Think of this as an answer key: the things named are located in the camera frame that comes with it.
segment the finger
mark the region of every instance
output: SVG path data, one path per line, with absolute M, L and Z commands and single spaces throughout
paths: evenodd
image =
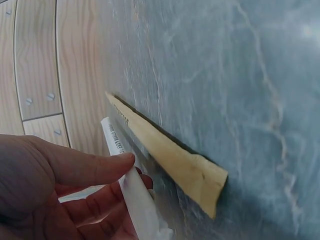
M 152 189 L 153 181 L 147 175 L 140 176 L 147 189 Z M 62 204 L 74 225 L 95 223 L 106 217 L 111 210 L 124 200 L 118 182 L 106 185 L 86 199 L 67 201 Z
M 85 190 L 86 188 L 87 187 L 85 186 L 65 186 L 61 184 L 56 184 L 54 190 L 58 198 L 61 198 L 70 194 L 78 193 L 82 190 Z
M 129 214 L 126 215 L 122 225 L 111 240 L 138 240 L 138 236 Z
M 121 202 L 101 222 L 78 227 L 78 232 L 85 240 L 110 240 L 122 225 L 127 213 L 126 204 Z
M 126 174 L 135 162 L 132 153 L 96 156 L 55 145 L 38 137 L 30 137 L 29 140 L 49 162 L 56 183 L 62 185 L 88 187 L 110 184 Z

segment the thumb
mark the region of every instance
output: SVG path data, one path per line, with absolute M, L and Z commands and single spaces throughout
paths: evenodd
M 88 187 L 110 184 L 126 174 L 135 163 L 132 153 L 96 156 L 34 138 L 33 145 L 46 158 L 57 184 Z

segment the fingernail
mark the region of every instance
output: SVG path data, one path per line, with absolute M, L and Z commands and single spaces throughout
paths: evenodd
M 125 152 L 125 153 L 119 154 L 118 157 L 121 159 L 132 159 L 134 158 L 134 155 L 130 152 Z

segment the gray marble wall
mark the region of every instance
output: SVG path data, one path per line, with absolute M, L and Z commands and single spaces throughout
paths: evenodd
M 229 171 L 209 219 L 110 112 L 176 239 L 320 239 L 320 1 L 97 2 L 106 89 Z

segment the wooden plank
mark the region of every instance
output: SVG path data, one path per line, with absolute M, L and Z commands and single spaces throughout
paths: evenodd
M 14 72 L 16 2 L 0 5 L 0 134 L 23 135 Z
M 100 121 L 107 115 L 95 1 L 57 0 L 57 58 L 71 147 L 109 155 Z
M 134 135 L 174 182 L 209 217 L 215 218 L 217 201 L 228 172 L 199 154 L 189 153 L 114 96 L 106 96 Z
M 34 135 L 50 143 L 69 147 L 62 114 L 25 121 L 23 127 L 26 135 Z
M 55 44 L 55 0 L 18 0 L 16 80 L 23 120 L 62 112 Z

